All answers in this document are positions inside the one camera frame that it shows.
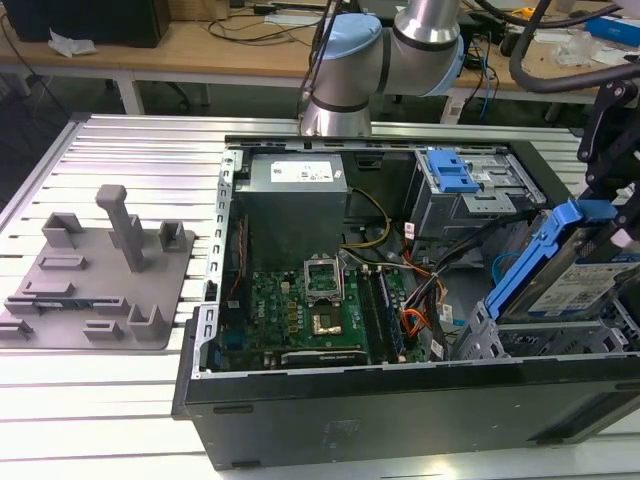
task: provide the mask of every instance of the desk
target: desk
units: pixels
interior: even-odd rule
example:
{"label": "desk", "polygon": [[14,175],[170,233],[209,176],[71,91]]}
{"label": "desk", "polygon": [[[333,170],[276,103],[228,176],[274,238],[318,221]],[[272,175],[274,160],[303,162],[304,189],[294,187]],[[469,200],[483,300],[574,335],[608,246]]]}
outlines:
{"label": "desk", "polygon": [[[51,212],[75,212],[84,226],[108,228],[106,214],[93,205],[102,183],[127,188],[129,212],[143,228],[175,218],[197,238],[166,350],[0,350],[0,478],[637,478],[638,413],[575,447],[214,472],[193,425],[173,421],[169,412],[184,323],[202,294],[224,137],[295,132],[293,120],[106,115],[64,129],[0,215],[0,299],[13,293],[40,251],[40,229]],[[374,123],[373,133],[527,140],[572,192],[584,176],[578,139],[564,129]]]}
{"label": "desk", "polygon": [[[237,28],[255,22],[253,18],[235,18],[228,25]],[[249,36],[258,36],[278,29],[274,25],[257,25],[245,32]],[[136,85],[138,80],[297,88],[306,71],[309,52],[307,46],[298,42],[270,47],[226,42],[209,35],[205,31],[205,24],[195,22],[173,22],[155,49],[100,45],[98,54],[73,59],[57,54],[44,43],[24,43],[17,39],[15,32],[10,35],[20,53],[40,75],[115,80],[125,111],[131,115],[144,114]],[[309,43],[312,29],[298,30],[294,35]],[[559,68],[550,60],[550,52],[551,47],[548,45],[534,43],[525,61],[526,67],[546,77],[590,70]],[[557,95],[524,92],[511,79],[508,59],[500,55],[498,48],[492,48],[489,63],[500,77],[497,98],[563,103],[593,102],[593,91]],[[28,73],[4,37],[0,38],[0,72],[18,75]],[[457,79],[448,92],[449,101],[442,117],[443,123],[457,123],[461,103],[464,103],[477,82],[475,72],[464,71]]]}

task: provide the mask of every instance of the paper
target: paper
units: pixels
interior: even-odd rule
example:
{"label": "paper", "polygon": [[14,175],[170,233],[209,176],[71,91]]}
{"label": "paper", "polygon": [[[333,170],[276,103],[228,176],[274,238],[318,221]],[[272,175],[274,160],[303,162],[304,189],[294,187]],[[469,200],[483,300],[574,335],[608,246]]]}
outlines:
{"label": "paper", "polygon": [[264,17],[264,23],[271,23],[273,25],[287,25],[287,26],[302,26],[302,25],[315,25],[318,23],[320,17],[310,17],[308,15],[281,15],[279,13],[272,13]]}
{"label": "paper", "polygon": [[640,51],[627,52],[624,50],[618,50],[617,48],[605,47],[591,55],[591,58],[596,62],[604,63],[605,65],[616,66],[629,63],[624,59],[625,55],[638,55],[639,52]]}
{"label": "paper", "polygon": [[74,55],[98,53],[98,49],[91,40],[72,40],[70,38],[63,37],[62,35],[58,35],[53,30],[49,30],[49,33],[51,34],[49,46],[60,55],[64,55],[67,58],[71,58]]}

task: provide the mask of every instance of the motherboard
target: motherboard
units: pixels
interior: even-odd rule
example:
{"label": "motherboard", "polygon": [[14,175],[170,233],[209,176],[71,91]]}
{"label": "motherboard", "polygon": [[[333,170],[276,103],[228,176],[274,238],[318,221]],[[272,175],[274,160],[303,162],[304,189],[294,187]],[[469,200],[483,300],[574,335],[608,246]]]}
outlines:
{"label": "motherboard", "polygon": [[[223,370],[313,368],[421,361],[400,328],[398,270],[256,272],[248,323],[223,334]],[[331,302],[310,292],[341,291]]]}

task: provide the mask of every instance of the vertical post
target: vertical post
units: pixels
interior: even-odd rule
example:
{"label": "vertical post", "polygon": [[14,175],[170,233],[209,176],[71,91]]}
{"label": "vertical post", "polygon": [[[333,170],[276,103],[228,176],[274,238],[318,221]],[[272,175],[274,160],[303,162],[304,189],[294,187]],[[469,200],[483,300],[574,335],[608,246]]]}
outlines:
{"label": "vertical post", "polygon": [[209,84],[207,83],[200,85],[200,105],[203,107],[211,105],[211,94],[209,92]]}
{"label": "vertical post", "polygon": [[144,115],[144,105],[136,82],[124,78],[118,78],[116,82],[118,82],[120,98],[122,99],[125,113],[127,115]]}
{"label": "vertical post", "polygon": [[447,103],[444,106],[444,111],[440,117],[440,123],[446,125],[457,125],[460,121],[460,115],[462,114],[462,108],[467,100],[465,94],[449,91],[447,94]]}
{"label": "vertical post", "polygon": [[131,226],[127,207],[124,205],[125,198],[127,190],[122,185],[103,185],[96,195],[96,204],[106,210],[113,225],[113,234],[118,240],[129,269],[132,272],[141,272],[144,268],[142,246]]}

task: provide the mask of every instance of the aluminum extrusion table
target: aluminum extrusion table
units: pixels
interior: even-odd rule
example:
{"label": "aluminum extrusion table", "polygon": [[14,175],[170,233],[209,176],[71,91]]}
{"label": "aluminum extrusion table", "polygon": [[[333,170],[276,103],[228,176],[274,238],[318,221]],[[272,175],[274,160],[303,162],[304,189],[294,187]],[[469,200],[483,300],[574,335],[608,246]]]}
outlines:
{"label": "aluminum extrusion table", "polygon": [[[640,414],[578,446],[213,470],[193,425],[173,421],[169,412],[184,323],[202,292],[223,141],[229,133],[295,132],[288,120],[131,116],[94,116],[64,129],[0,215],[1,298],[13,293],[40,251],[40,228],[51,212],[73,211],[83,225],[108,225],[93,201],[103,183],[126,186],[128,208],[143,227],[176,218],[197,239],[166,350],[0,351],[0,478],[638,478]],[[578,140],[566,130],[375,124],[374,132],[529,140],[572,191],[580,190]]]}

